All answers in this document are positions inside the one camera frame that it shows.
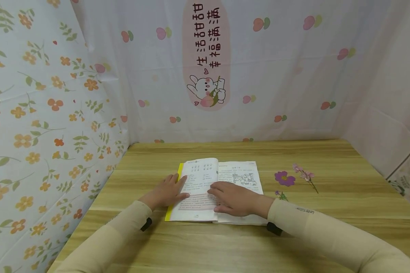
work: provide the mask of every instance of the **right hand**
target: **right hand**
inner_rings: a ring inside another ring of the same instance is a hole
[[[227,213],[233,216],[247,216],[251,214],[267,218],[274,198],[259,195],[249,189],[230,182],[217,181],[211,184],[208,193],[225,205],[214,208],[214,212]]]

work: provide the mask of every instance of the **yellow book cover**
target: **yellow book cover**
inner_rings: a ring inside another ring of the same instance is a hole
[[[182,173],[182,168],[184,167],[184,164],[181,163],[179,164],[179,168],[178,168],[178,180],[181,177],[181,173]],[[172,215],[172,210],[173,210],[173,205],[171,205],[170,207],[168,207],[167,209],[167,213],[166,213],[166,217],[164,219],[164,221],[169,222],[170,221],[170,216]]]

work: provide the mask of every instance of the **cartoon rabbit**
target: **cartoon rabbit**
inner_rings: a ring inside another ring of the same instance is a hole
[[[211,78],[196,78],[191,75],[190,80],[194,83],[187,85],[187,88],[200,100],[200,105],[203,107],[212,107],[216,103],[222,104],[225,100],[225,80],[223,78],[217,78],[214,82]]]

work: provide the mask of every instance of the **hand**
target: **hand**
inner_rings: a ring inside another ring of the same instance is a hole
[[[146,193],[138,200],[154,211],[157,207],[168,207],[189,198],[189,193],[179,193],[182,186],[184,186],[185,180],[187,180],[187,176],[183,176],[176,183],[178,177],[177,173],[168,175],[151,192]]]
[[[233,216],[259,215],[267,219],[274,198],[259,195],[251,190],[230,182],[218,181],[211,184],[208,193],[225,205],[214,208],[214,212],[227,213]]]

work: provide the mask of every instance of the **fabric wall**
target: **fabric wall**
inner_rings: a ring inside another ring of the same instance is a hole
[[[69,1],[0,1],[0,273],[44,272],[128,147]]]
[[[341,137],[410,201],[410,1],[0,1],[0,273],[131,143]]]

